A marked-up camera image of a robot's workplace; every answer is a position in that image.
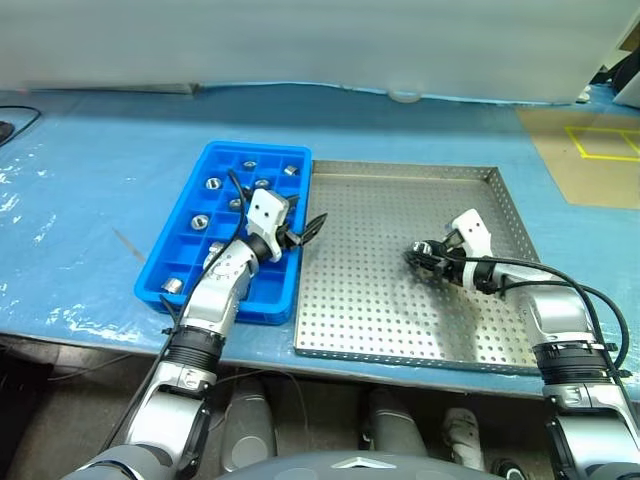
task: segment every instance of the floor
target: floor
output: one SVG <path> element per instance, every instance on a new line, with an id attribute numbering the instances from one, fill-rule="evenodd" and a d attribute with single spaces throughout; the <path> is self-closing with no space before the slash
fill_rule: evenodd
<path id="1" fill-rule="evenodd" d="M 22 357 L 55 363 L 54 378 L 74 375 L 49 382 L 14 457 L 7 476 L 10 480 L 59 479 L 95 455 L 151 363 L 148 357 L 127 356 L 85 372 L 85 368 L 122 355 L 15 339 L 0 339 L 0 344 Z M 234 373 L 229 369 L 227 375 Z M 292 380 L 278 372 L 259 375 L 272 407 L 280 455 L 301 452 L 307 444 L 312 450 L 357 449 L 359 404 L 372 384 L 299 378 L 309 419 L 306 438 L 303 410 Z M 216 387 L 219 395 L 213 425 L 223 415 L 233 384 L 226 381 Z M 544 444 L 542 402 L 411 388 L 393 391 L 416 419 L 432 456 L 449 459 L 440 425 L 447 408 L 463 406 L 479 418 L 487 465 L 494 459 L 510 457 L 521 464 L 531 480 L 552 478 Z M 222 430 L 219 423 L 212 431 L 197 479 L 220 474 Z"/>

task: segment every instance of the stainless steel tray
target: stainless steel tray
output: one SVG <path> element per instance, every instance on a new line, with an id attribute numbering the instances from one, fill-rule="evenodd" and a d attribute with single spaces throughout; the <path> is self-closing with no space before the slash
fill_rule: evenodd
<path id="1" fill-rule="evenodd" d="M 536 373 L 524 325 L 494 297 L 421 282 L 402 252 L 476 208 L 496 255 L 538 260 L 497 168 L 315 161 L 296 352 L 404 365 Z"/>

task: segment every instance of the yellow tape line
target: yellow tape line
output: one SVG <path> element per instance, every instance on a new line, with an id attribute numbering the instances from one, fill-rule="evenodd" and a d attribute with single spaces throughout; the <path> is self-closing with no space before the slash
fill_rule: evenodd
<path id="1" fill-rule="evenodd" d="M 640 130 L 626 130 L 622 128 L 600 128 L 600 127 L 564 127 L 565 132 L 569 135 L 569 138 L 573 141 L 573 144 L 576 146 L 578 151 L 580 152 L 580 156 L 582 158 L 589 158 L 593 160 L 616 160 L 623 162 L 640 162 L 640 147 L 636 145 L 633 140 L 628 137 L 628 134 L 638 135 L 640 134 Z M 638 155 L 635 156 L 627 156 L 627 155 L 596 155 L 593 153 L 589 153 L 585 150 L 585 148 L 580 143 L 580 140 L 576 137 L 574 132 L 607 132 L 607 133 L 617 133 L 622 137 L 622 139 L 629 145 L 634 152 Z"/>

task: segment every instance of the black wire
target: black wire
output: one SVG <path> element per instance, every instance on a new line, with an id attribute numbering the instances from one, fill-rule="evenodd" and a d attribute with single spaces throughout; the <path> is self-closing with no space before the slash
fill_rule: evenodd
<path id="1" fill-rule="evenodd" d="M 31 125 L 33 125 L 42 116 L 42 111 L 41 110 L 37 109 L 36 107 L 29 107 L 28 105 L 0 105 L 0 108 L 6 109 L 6 110 L 9 110 L 9 109 L 11 109 L 11 110 L 30 110 L 30 111 L 35 113 L 35 115 L 33 117 L 31 117 L 31 120 L 29 120 L 27 123 L 25 123 L 21 128 L 19 128 L 15 132 L 13 132 L 12 135 L 10 135 L 7 138 L 5 138 L 4 140 L 0 141 L 0 147 L 3 146 L 3 145 L 6 145 L 11 140 L 16 138 L 18 135 L 20 135 L 22 132 L 24 132 L 26 129 L 28 129 Z"/>
<path id="2" fill-rule="evenodd" d="M 536 270 L 540 270 L 543 272 L 547 272 L 550 273 L 552 275 L 555 275 L 557 277 L 562 278 L 564 281 L 566 281 L 573 289 L 575 289 L 575 291 L 578 293 L 578 295 L 580 296 L 580 298 L 582 299 L 582 301 L 584 302 L 586 308 L 587 308 L 587 312 L 589 313 L 589 317 L 591 318 L 591 323 L 593 326 L 593 331 L 596 337 L 596 340 L 598 341 L 598 343 L 602 344 L 603 346 L 605 345 L 605 340 L 604 340 L 604 336 L 602 335 L 602 328 L 600 327 L 600 321 L 598 320 L 598 315 L 596 313 L 596 309 L 593 306 L 593 303 L 591 302 L 591 299 L 589 298 L 589 295 L 587 295 L 587 293 L 585 292 L 584 288 L 582 288 L 582 286 L 576 282 L 573 278 L 571 278 L 569 275 L 567 275 L 564 272 L 561 272 L 560 270 L 557 270 L 553 267 L 549 267 L 548 265 L 543 265 L 541 263 L 535 263 L 535 262 L 528 262 L 526 260 L 516 260 L 514 258 L 500 258 L 500 257 L 455 257 L 455 256 L 451 256 L 447 253 L 446 248 L 444 247 L 444 245 L 441 246 L 441 248 L 439 249 L 439 253 L 440 255 L 442 255 L 444 258 L 446 258 L 447 260 L 451 261 L 451 262 L 478 262 L 478 263 L 491 263 L 491 264 L 498 264 L 498 263 L 502 263 L 504 265 L 516 265 L 519 267 L 527 267 L 527 268 L 533 268 Z M 620 378 L 620 372 L 618 372 L 618 369 L 616 368 L 616 366 L 613 364 L 613 360 L 611 360 L 611 355 L 609 355 L 609 352 L 605 349 L 604 353 L 603 353 L 603 357 L 604 357 L 604 361 L 607 365 L 607 370 L 609 371 L 609 374 L 611 375 L 611 378 L 613 378 L 613 381 L 615 382 L 615 384 L 620 387 L 620 391 L 622 392 L 622 396 L 624 397 L 624 400 L 628 406 L 629 412 L 631 414 L 631 417 L 633 418 L 633 420 L 635 421 L 636 424 L 638 424 L 638 420 L 637 420 L 637 415 L 636 415 L 636 411 L 635 408 L 633 407 L 633 404 L 631 403 L 631 399 L 629 398 L 629 394 L 627 393 L 627 389 L 624 386 L 624 383 L 622 382 L 622 379 Z"/>
<path id="3" fill-rule="evenodd" d="M 191 297 L 193 296 L 193 292 L 195 291 L 196 287 L 202 281 L 205 275 L 207 275 L 207 273 L 209 272 L 211 267 L 216 263 L 218 258 L 220 258 L 220 256 L 226 251 L 227 247 L 231 245 L 234 242 L 234 240 L 238 239 L 238 237 L 240 236 L 240 231 L 242 229 L 242 226 L 246 218 L 246 212 L 245 212 L 246 202 L 245 202 L 244 195 L 242 194 L 242 186 L 240 185 L 240 182 L 238 181 L 236 174 L 231 169 L 229 169 L 227 173 L 229 174 L 229 178 L 231 178 L 231 182 L 236 187 L 236 190 L 238 190 L 238 194 L 240 196 L 240 220 L 238 221 L 238 225 L 236 226 L 236 229 L 234 230 L 233 235 L 231 236 L 227 244 L 224 246 L 224 248 L 221 248 L 218 251 L 218 253 L 216 253 L 213 256 L 213 258 L 209 261 L 209 263 L 202 269 L 202 272 L 200 273 L 200 275 L 198 275 L 198 278 L 196 278 L 196 281 L 194 282 L 193 286 L 189 290 L 187 298 L 182 304 L 182 308 L 180 309 L 180 313 L 178 315 L 176 315 L 169 301 L 166 298 L 164 298 L 163 295 L 160 295 L 160 301 L 165 306 L 165 308 L 167 308 L 169 315 L 171 315 L 171 318 L 173 319 L 174 328 L 172 329 L 171 333 L 167 336 L 167 339 L 164 342 L 164 345 L 160 349 L 160 352 L 158 353 L 158 355 L 156 355 L 156 358 L 153 361 L 151 368 L 147 372 L 147 375 L 144 377 L 144 379 L 142 380 L 142 383 L 140 384 L 136 392 L 133 394 L 133 397 L 131 397 L 131 400 L 129 400 L 129 403 L 127 404 L 126 408 L 122 412 L 122 415 L 120 416 L 116 424 L 111 429 L 111 432 L 109 432 L 109 435 L 107 436 L 104 443 L 102 444 L 100 453 L 104 452 L 107 448 L 111 446 L 111 444 L 113 443 L 113 440 L 116 438 L 116 435 L 124 425 L 125 420 L 129 417 L 129 415 L 134 410 L 134 408 L 136 408 L 140 403 L 140 400 L 142 399 L 142 395 L 144 394 L 147 387 L 149 386 L 149 383 L 151 381 L 151 378 L 153 377 L 153 374 L 156 371 L 156 368 L 158 368 L 160 361 L 164 357 L 164 354 L 166 353 L 167 349 L 169 348 L 169 344 L 171 343 L 171 339 L 175 334 L 176 328 L 180 325 L 180 322 L 184 317 L 185 310 L 187 308 L 187 305 L 191 301 Z"/>
<path id="4" fill-rule="evenodd" d="M 504 285 L 500 289 L 500 291 L 506 292 L 507 290 L 511 290 L 512 288 L 528 287 L 528 286 L 535 286 L 535 285 L 571 287 L 571 285 L 569 285 L 567 282 L 560 282 L 557 280 L 531 280 L 531 281 L 523 281 L 523 282 L 511 283 L 509 285 Z M 620 335 L 622 337 L 620 341 L 620 351 L 618 352 L 618 356 L 616 357 L 615 362 L 613 362 L 616 368 L 620 368 L 624 363 L 625 359 L 627 358 L 627 353 L 629 353 L 630 339 L 629 339 L 629 326 L 627 324 L 627 321 L 625 320 L 624 315 L 622 314 L 618 306 L 613 302 L 613 300 L 611 300 L 604 293 L 602 293 L 599 290 L 596 290 L 595 288 L 589 287 L 587 285 L 581 285 L 581 287 L 584 289 L 585 292 L 590 293 L 591 295 L 595 295 L 604 303 L 606 303 L 607 306 L 611 309 L 611 311 L 615 315 L 616 320 L 618 321 L 618 325 L 620 325 Z"/>

